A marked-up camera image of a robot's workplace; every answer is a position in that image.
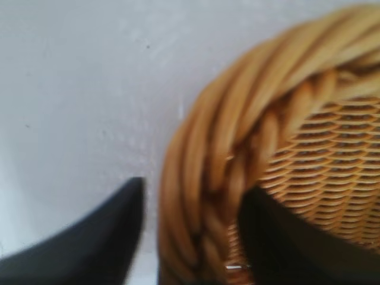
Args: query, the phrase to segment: woven wicker pattern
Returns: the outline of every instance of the woven wicker pattern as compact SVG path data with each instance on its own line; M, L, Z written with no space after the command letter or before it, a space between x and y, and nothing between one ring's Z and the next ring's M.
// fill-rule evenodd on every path
M246 267L225 265L245 263L230 225L257 183L311 223L379 248L379 39L378 5L345 8L253 48L205 88L164 163L163 284L252 284Z
M272 158L261 186L343 239L380 245L380 100L329 104Z

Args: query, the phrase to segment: woven rattan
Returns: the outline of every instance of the woven rattan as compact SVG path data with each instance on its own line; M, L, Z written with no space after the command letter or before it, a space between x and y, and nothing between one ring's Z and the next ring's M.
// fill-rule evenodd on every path
M379 5L285 31L199 95L163 167L163 284L254 283L235 220L257 184L308 222L380 252Z

